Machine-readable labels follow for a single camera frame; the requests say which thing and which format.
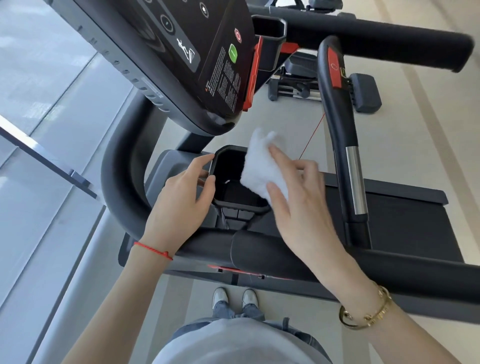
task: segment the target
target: gold bracelet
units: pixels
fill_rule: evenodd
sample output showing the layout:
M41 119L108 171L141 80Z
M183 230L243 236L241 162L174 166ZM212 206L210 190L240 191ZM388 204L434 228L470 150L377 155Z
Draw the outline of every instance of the gold bracelet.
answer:
M349 319L350 321L354 321L354 320L344 306L340 307L340 312L338 314L338 318L340 319L340 322L351 330L362 330L364 328L369 328L375 322L377 322L377 320L383 320L384 315L390 309L390 306L392 303L392 297L390 296L390 293L388 292L387 288L382 286L378 286L378 294L380 297L384 299L384 303L382 304L382 307L380 307L380 310L377 311L377 313L375 313L374 315L365 315L363 317L363 319L366 321L365 325L352 325L352 324L346 323L345 322L346 318Z

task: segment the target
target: hand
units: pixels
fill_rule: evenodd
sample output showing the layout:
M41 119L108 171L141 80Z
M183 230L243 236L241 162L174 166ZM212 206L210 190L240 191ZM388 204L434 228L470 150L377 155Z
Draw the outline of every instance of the hand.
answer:
M200 227L215 194L215 176L201 180L208 176L203 166L214 156L195 158L184 172L167 180L148 217L142 244L173 256ZM197 185L204 188L198 200Z
M328 284L350 256L336 234L328 211L323 174L314 161L292 161L273 145L270 153L288 188L287 202L274 183L267 185L278 230L292 252L321 283Z

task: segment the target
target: red string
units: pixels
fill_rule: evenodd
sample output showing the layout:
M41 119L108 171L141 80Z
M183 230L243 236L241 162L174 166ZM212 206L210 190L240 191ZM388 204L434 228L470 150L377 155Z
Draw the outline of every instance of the red string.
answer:
M313 136L315 135L315 132L317 131L317 129L318 129L318 127L320 126L320 123L322 122L322 120L324 119L324 117L325 117L325 113L322 115L322 118L321 118L320 121L318 122L317 127L316 127L315 130L313 131L313 134L312 134L312 136L310 137L310 139L308 140L308 143L307 143L307 145L305 146L305 149L303 150L303 152L301 153L299 159L301 159L301 157L303 156L303 153L305 153L305 150L307 150L308 144L310 144L310 141L312 140Z
M168 260L173 260L173 258L168 255L168 252L160 252L160 251L158 251L157 249L151 248L150 246L145 245L145 244L142 244L142 243L139 243L139 242L134 242L133 245L141 246L142 248L148 249L148 250L150 250L151 252L154 252L154 253L156 253L156 254L158 254L158 255L164 256L164 257L167 258Z

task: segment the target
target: treadmill handle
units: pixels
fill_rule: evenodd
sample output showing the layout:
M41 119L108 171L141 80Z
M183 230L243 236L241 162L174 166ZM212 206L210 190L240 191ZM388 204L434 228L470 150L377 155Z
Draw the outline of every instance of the treadmill handle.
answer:
M371 249L359 143L342 48L328 36L318 49L318 87L335 155L347 245Z

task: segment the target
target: empty cup holder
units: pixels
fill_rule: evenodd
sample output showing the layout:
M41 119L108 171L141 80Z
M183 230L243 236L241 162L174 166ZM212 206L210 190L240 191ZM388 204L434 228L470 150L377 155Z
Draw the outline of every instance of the empty cup holder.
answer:
M267 200L240 183L246 154L247 148L242 146L224 146L215 153L210 167L210 174L216 177L213 204L261 215L270 210Z
M252 21L256 37L264 39L258 69L273 71L276 69L282 44L287 39L287 23L283 19L263 15L252 15Z

